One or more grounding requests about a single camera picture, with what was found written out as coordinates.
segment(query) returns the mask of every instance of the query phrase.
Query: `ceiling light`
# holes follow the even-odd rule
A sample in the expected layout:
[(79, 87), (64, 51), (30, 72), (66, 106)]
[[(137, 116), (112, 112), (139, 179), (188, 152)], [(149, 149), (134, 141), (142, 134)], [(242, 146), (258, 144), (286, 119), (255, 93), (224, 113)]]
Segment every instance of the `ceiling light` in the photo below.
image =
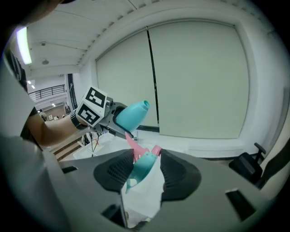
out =
[(23, 62), (25, 64), (32, 63), (31, 57), (29, 54), (29, 49), (28, 49), (28, 42), (27, 42), (27, 27), (24, 27), (17, 31), (16, 33), (17, 37), (17, 44), (18, 48), (21, 54), (21, 57), (23, 59)]

